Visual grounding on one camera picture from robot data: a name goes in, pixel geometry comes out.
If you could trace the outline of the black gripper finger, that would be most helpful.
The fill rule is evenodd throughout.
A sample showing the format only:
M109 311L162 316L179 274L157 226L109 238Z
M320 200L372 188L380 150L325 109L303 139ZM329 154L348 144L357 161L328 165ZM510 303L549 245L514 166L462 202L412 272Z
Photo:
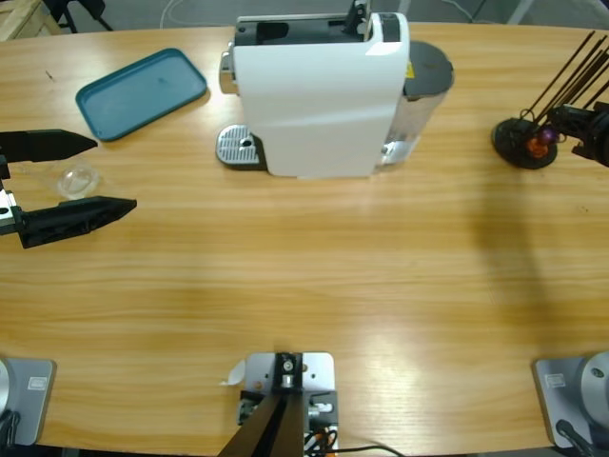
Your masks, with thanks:
M592 136L580 138L572 148L572 152L579 157L597 162L604 167L609 166L608 136Z
M561 105L549 111L547 122L565 136L600 138L608 133L608 104L596 102L592 110Z

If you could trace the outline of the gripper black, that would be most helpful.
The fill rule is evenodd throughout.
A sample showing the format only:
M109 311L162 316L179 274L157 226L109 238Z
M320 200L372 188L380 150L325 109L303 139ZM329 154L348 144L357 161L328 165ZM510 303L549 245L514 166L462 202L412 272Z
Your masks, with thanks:
M63 129L1 132L1 154L9 163L65 160L97 146L95 140ZM23 248L35 248L91 233L136 207L136 200L94 196L22 211L1 184L1 235L18 233Z

